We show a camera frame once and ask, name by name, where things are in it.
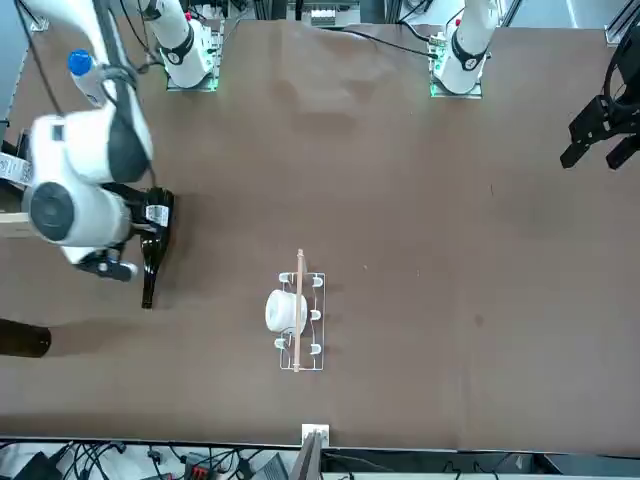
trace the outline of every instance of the white robotic arm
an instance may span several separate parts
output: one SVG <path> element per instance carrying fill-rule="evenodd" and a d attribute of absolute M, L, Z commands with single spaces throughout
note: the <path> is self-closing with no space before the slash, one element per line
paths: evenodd
<path fill-rule="evenodd" d="M 60 245 L 72 264 L 101 277 L 127 281 L 135 275 L 137 268 L 122 262 L 120 254 L 124 243 L 140 234 L 145 295 L 151 292 L 143 305 L 150 307 L 153 279 L 147 281 L 147 273 L 157 271 L 164 256 L 173 195 L 159 188 L 139 192 L 124 185 L 142 178 L 153 148 L 136 96 L 136 72 L 115 17 L 104 0 L 29 0 L 28 6 L 88 37 L 109 101 L 96 110 L 34 121 L 29 136 L 34 175 L 25 210 L 33 227 Z M 163 213 L 162 224 L 148 218 L 147 209 L 152 207 Z"/>
<path fill-rule="evenodd" d="M 460 25 L 448 26 L 447 50 L 435 76 L 451 93 L 463 95 L 476 85 L 499 20 L 496 0 L 466 0 Z"/>

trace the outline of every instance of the brown tabletop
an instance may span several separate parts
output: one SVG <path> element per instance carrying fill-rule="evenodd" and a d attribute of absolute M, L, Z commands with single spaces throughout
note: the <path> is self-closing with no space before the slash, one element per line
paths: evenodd
<path fill-rule="evenodd" d="M 86 109 L 65 67 L 84 43 L 53 27 L 37 45 Z M 424 57 L 292 22 L 241 23 L 216 94 L 144 76 L 179 196 L 157 307 L 141 279 L 3 241 L 2 316 L 52 325 L 54 347 L 0 358 L 0 431 L 295 444 L 328 423 L 340 446 L 637 453 L 640 165 L 607 170 L 611 145 L 559 163 L 611 50 L 507 29 L 492 52 L 482 101 L 430 99 Z M 51 111 L 32 62 L 23 77 L 14 135 Z M 279 370 L 264 323 L 298 248 L 327 274 L 321 373 Z"/>

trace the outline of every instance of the label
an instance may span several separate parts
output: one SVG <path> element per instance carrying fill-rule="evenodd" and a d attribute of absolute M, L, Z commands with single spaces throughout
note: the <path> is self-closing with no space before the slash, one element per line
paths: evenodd
<path fill-rule="evenodd" d="M 169 225 L 169 207 L 164 205 L 147 205 L 145 217 L 162 227 Z"/>
<path fill-rule="evenodd" d="M 33 165 L 21 158 L 2 154 L 0 155 L 0 178 L 28 186 L 33 179 Z"/>

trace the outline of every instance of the wooden dowel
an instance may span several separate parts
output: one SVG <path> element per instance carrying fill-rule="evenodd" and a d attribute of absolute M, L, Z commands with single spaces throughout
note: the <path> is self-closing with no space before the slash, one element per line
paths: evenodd
<path fill-rule="evenodd" d="M 302 278 L 304 276 L 304 252 L 298 250 L 298 272 L 296 277 L 296 346 L 293 355 L 293 371 L 300 371 L 300 334 L 302 333 Z"/>

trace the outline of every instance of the white mug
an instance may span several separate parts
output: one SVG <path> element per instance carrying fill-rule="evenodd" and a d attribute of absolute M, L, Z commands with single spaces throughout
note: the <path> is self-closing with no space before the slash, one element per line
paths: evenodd
<path fill-rule="evenodd" d="M 302 315 L 300 316 L 300 333 L 307 324 L 307 299 L 302 296 Z M 267 299 L 264 311 L 267 328 L 281 333 L 296 330 L 296 294 L 274 290 Z"/>

